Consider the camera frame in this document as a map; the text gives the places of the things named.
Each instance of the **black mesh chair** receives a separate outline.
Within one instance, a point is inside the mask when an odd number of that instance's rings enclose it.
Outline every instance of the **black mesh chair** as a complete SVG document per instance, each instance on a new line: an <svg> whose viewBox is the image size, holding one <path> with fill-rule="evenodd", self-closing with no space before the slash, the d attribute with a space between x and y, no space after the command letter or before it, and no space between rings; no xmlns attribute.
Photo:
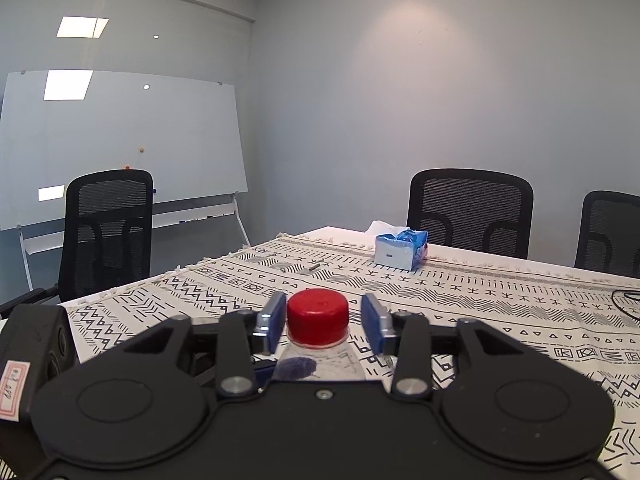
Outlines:
<svg viewBox="0 0 640 480"><path fill-rule="evenodd" d="M640 278L640 196L592 191L582 204L575 267Z"/></svg>
<svg viewBox="0 0 640 480"><path fill-rule="evenodd" d="M0 306L53 296L74 300L149 277L153 180L143 170L111 170L76 178L66 188L65 238L58 285L37 288Z"/></svg>
<svg viewBox="0 0 640 480"><path fill-rule="evenodd" d="M533 189L520 177L484 170L425 170L411 180L407 225L429 242L526 258Z"/></svg>

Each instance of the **label sticker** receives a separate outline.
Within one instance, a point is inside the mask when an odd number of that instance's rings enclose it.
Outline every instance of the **label sticker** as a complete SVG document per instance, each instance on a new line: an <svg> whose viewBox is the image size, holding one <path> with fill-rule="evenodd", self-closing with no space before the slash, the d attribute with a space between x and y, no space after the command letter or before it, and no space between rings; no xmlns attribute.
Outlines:
<svg viewBox="0 0 640 480"><path fill-rule="evenodd" d="M7 361L0 379L0 418L18 422L20 398L30 363Z"/></svg>

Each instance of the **table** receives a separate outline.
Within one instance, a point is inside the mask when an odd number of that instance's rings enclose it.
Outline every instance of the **table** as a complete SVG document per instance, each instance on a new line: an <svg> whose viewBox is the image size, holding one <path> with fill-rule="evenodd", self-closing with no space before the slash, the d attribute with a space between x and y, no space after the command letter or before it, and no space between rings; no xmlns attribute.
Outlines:
<svg viewBox="0 0 640 480"><path fill-rule="evenodd" d="M407 272L375 265L373 244L372 235L332 227L281 235L64 306L84 361L176 314L219 317L260 308L275 290L331 288L352 306L350 343L371 379L391 371L371 354L360 327L364 292L434 324L476 317L601 384L616 422L600 459L622 478L640 477L640 326L610 300L612 290L640 288L640 280L435 245L420 268ZM640 315L635 302L617 301ZM451 358L435 356L433 372L434 383L446 387Z"/></svg>

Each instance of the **transparent bottle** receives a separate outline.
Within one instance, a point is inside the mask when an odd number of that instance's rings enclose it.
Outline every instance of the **transparent bottle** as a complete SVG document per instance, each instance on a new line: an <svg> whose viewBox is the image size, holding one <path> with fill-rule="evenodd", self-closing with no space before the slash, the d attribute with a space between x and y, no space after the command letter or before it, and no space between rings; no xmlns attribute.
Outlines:
<svg viewBox="0 0 640 480"><path fill-rule="evenodd" d="M287 336L273 373L277 381L363 381L349 345L349 303L333 290L308 288L287 303Z"/></svg>

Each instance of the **bottle cap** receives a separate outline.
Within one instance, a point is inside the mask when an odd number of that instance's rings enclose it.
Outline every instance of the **bottle cap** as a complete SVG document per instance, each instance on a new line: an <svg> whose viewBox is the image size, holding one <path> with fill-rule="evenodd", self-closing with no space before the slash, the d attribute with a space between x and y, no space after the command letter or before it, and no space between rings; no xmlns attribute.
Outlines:
<svg viewBox="0 0 640 480"><path fill-rule="evenodd" d="M327 346L344 339L349 329L349 303L334 290L308 288L287 303L289 338L295 343Z"/></svg>

